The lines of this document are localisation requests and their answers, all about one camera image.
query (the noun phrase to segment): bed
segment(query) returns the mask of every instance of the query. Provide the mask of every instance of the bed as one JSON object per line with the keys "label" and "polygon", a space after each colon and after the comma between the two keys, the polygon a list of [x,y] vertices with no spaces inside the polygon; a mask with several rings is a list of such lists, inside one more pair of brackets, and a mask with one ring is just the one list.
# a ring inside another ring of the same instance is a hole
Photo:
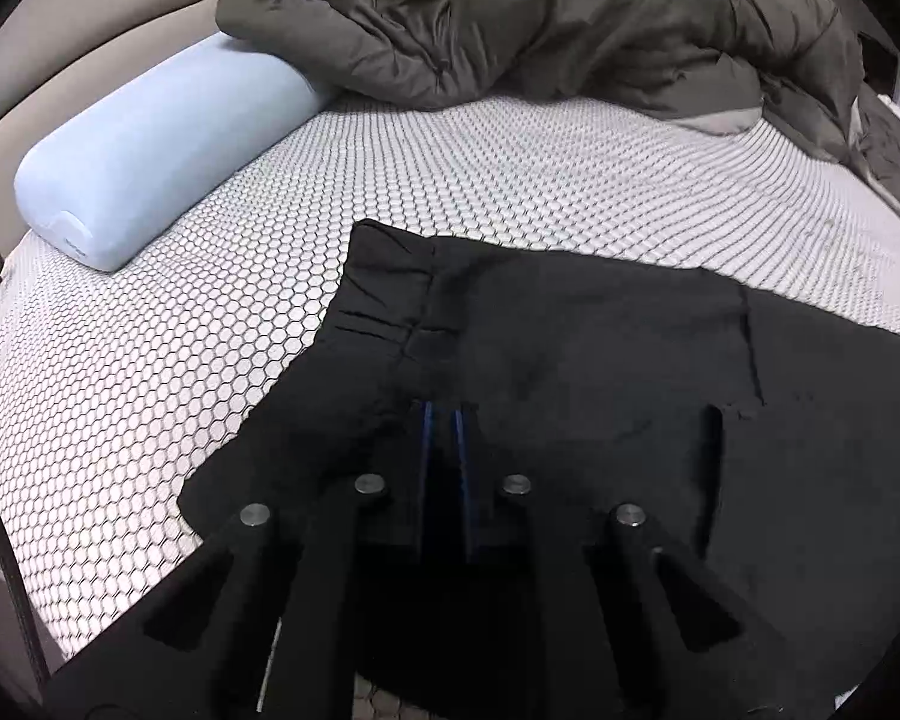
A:
{"label": "bed", "polygon": [[[0,114],[0,245],[22,232],[8,182],[26,148],[209,34],[214,1],[112,20],[20,80],[32,89]],[[34,2],[18,12],[36,19]],[[180,485],[312,341],[360,218],[712,269],[900,333],[900,219],[768,122],[717,138],[587,98],[424,113],[345,95],[117,274],[32,232],[7,257],[0,513],[65,656],[197,546]]]}

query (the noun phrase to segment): beige upholstered headboard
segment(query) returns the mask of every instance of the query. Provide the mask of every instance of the beige upholstered headboard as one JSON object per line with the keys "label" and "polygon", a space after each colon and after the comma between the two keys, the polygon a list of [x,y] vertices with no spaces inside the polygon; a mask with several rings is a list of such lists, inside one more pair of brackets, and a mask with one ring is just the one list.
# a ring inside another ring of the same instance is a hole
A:
{"label": "beige upholstered headboard", "polygon": [[26,232],[13,175],[67,119],[216,31],[217,0],[22,0],[0,28],[0,252]]}

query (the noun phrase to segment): white bed sheet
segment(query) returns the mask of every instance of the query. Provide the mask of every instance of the white bed sheet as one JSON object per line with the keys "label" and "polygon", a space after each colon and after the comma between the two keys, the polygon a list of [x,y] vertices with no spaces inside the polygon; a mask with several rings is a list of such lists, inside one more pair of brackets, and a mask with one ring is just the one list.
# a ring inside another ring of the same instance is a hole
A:
{"label": "white bed sheet", "polygon": [[34,234],[7,259],[0,510],[66,655],[194,549],[180,485],[312,341],[362,217],[704,266],[900,333],[900,220],[766,122],[719,138],[595,100],[344,98],[117,274]]}

